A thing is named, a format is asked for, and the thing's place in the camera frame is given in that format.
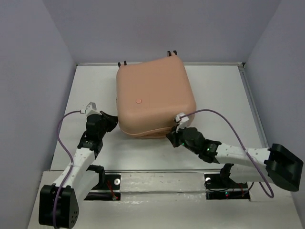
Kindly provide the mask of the pink hard-shell suitcase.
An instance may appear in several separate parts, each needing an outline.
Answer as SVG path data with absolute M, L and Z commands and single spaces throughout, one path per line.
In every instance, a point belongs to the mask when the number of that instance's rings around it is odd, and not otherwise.
M 120 129 L 134 138 L 163 138 L 180 113 L 196 110 L 184 63 L 176 51 L 149 62 L 121 64 L 116 74 Z

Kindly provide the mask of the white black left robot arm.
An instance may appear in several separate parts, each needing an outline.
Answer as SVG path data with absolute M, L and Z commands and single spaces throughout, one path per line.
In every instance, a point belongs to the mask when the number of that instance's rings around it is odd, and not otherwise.
M 70 162 L 65 170 L 51 185 L 44 185 L 40 190 L 40 225 L 72 229 L 79 217 L 79 203 L 93 188 L 105 184 L 104 167 L 93 162 L 103 147 L 103 137 L 117 126 L 118 118 L 103 111 L 85 114 L 85 131 L 75 154 L 67 153 Z

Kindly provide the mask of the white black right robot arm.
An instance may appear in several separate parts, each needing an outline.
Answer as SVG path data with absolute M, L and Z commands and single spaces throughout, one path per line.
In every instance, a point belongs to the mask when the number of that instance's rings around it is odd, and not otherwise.
M 281 144 L 243 149 L 204 138 L 195 127 L 173 127 L 166 138 L 173 147 L 183 146 L 206 163 L 222 164 L 219 181 L 224 187 L 266 181 L 287 191 L 299 190 L 304 163 Z

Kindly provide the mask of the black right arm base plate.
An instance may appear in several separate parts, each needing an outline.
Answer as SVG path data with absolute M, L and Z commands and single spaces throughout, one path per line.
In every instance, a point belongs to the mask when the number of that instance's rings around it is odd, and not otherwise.
M 220 174 L 205 174 L 204 187 L 207 200 L 251 199 L 247 183 L 225 183 L 221 180 Z

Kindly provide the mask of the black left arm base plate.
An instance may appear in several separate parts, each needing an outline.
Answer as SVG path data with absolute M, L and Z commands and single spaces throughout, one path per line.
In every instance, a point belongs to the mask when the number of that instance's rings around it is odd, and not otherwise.
M 120 201 L 121 174 L 106 174 L 104 182 L 99 182 L 87 194 L 87 201 Z

